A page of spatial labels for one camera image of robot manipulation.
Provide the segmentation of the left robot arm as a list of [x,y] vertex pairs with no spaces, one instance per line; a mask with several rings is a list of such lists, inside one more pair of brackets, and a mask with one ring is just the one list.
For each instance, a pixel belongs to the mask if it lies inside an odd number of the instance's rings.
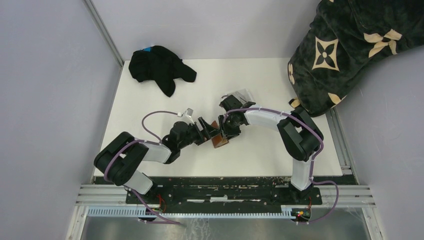
[[175,122],[161,142],[136,139],[123,131],[97,154],[93,165],[107,182],[135,190],[138,197],[149,204],[156,200],[157,184],[138,170],[142,162],[171,164],[183,148],[192,144],[199,146],[221,133],[219,127],[208,124],[202,117],[193,123]]

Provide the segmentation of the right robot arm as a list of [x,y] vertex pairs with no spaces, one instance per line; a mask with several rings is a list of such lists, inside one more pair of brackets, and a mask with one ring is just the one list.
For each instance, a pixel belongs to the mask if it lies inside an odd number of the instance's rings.
[[286,113],[252,101],[242,103],[234,95],[224,97],[219,105],[225,110],[218,118],[223,139],[239,136],[242,125],[261,126],[279,133],[293,159],[289,199],[295,204],[306,201],[313,187],[313,161],[324,148],[324,136],[307,111],[298,106]]

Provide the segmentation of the brown leather card holder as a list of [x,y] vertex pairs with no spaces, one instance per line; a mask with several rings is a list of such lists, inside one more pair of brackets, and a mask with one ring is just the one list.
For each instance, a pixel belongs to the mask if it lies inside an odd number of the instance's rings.
[[[212,127],[217,128],[218,130],[221,130],[218,122],[216,120],[214,120],[211,124]],[[223,136],[222,132],[219,133],[218,135],[214,136],[213,138],[211,138],[211,142],[212,145],[215,149],[220,148],[226,144],[229,143],[229,140]]]

